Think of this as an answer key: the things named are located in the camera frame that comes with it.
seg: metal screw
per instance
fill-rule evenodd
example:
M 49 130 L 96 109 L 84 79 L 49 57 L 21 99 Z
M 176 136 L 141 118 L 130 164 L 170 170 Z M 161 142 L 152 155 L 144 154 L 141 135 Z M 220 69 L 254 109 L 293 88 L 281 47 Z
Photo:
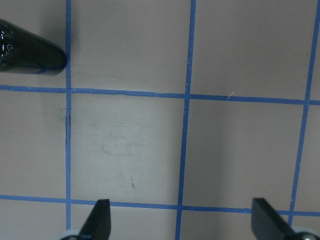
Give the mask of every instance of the metal screw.
M 312 234 L 304 234 L 302 238 L 303 240 L 317 240 L 317 238 Z

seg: floor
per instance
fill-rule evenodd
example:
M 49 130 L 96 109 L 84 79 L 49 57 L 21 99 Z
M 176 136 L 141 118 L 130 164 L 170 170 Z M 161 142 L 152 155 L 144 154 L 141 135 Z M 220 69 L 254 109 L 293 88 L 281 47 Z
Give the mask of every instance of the floor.
M 110 199 L 110 240 L 254 240 L 251 201 L 320 232 L 316 0 L 3 0 L 63 47 L 0 75 L 0 232 L 55 239 Z

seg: black cylinder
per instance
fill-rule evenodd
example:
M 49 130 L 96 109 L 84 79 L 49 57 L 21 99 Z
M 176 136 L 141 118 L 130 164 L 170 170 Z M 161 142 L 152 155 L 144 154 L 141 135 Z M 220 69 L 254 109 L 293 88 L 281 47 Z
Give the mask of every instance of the black cylinder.
M 58 45 L 0 19 L 0 72 L 56 75 L 66 64 Z

